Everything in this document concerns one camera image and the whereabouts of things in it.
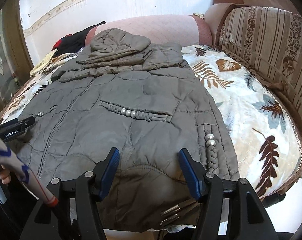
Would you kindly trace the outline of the person left hand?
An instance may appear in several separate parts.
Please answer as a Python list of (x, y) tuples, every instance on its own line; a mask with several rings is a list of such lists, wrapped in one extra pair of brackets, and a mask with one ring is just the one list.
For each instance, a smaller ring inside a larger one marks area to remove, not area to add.
[(11, 181), (10, 171), (5, 166), (0, 166), (0, 181), (6, 185)]

